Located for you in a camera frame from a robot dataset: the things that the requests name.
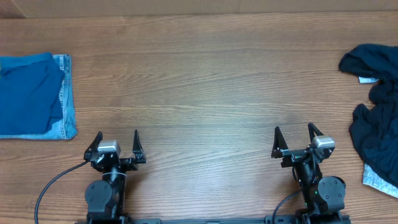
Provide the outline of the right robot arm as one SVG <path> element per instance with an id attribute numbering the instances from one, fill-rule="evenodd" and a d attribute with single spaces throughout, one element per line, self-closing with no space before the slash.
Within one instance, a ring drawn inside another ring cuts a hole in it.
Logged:
<path id="1" fill-rule="evenodd" d="M 350 223 L 349 216 L 341 214 L 345 208 L 344 180 L 337 176 L 324 177 L 319 166 L 331 156 L 335 141 L 331 136 L 323 134 L 313 123 L 308 123 L 308 132 L 310 143 L 306 148 L 290 150 L 280 128 L 275 128 L 271 157 L 281 158 L 281 167 L 292 168 L 293 177 L 300 188 L 283 199 L 266 220 L 270 223 Z M 305 207 L 298 209 L 293 215 L 278 216 L 279 208 L 298 194 L 303 195 Z"/>

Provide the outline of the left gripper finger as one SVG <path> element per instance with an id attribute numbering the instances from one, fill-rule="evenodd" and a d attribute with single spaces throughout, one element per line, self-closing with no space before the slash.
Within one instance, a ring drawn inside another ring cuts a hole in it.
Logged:
<path id="1" fill-rule="evenodd" d="M 103 133 L 99 131 L 94 138 L 93 142 L 88 146 L 87 150 L 84 152 L 83 159 L 85 161 L 90 161 L 94 152 L 98 151 L 98 145 L 103 140 Z"/>
<path id="2" fill-rule="evenodd" d="M 134 131 L 132 152 L 134 154 L 135 159 L 145 159 L 145 153 L 139 140 L 138 130 Z"/>

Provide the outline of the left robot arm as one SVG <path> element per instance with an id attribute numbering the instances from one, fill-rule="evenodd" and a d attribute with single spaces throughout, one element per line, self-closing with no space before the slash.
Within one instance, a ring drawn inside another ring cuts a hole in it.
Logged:
<path id="1" fill-rule="evenodd" d="M 100 131 L 83 159 L 95 170 L 102 173 L 101 179 L 92 182 L 85 191 L 88 204 L 87 223 L 132 223 L 133 220 L 124 212 L 124 199 L 128 171 L 138 170 L 139 164 L 146 163 L 146 156 L 134 132 L 132 157 L 121 158 L 121 148 L 117 140 L 105 141 Z"/>

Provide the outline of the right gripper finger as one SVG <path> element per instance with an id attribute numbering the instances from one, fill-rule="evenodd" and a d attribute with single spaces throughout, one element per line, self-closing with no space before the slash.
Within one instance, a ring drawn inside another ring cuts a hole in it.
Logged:
<path id="1" fill-rule="evenodd" d="M 308 123 L 308 132 L 310 136 L 310 141 L 313 141 L 315 136 L 323 135 L 323 133 L 313 123 Z"/>
<path id="2" fill-rule="evenodd" d="M 274 132 L 274 143 L 273 143 L 273 147 L 272 150 L 276 151 L 276 150 L 285 150 L 288 149 L 287 143 L 283 137 L 282 131 L 280 130 L 280 128 L 277 126 L 275 127 L 275 132 Z"/>

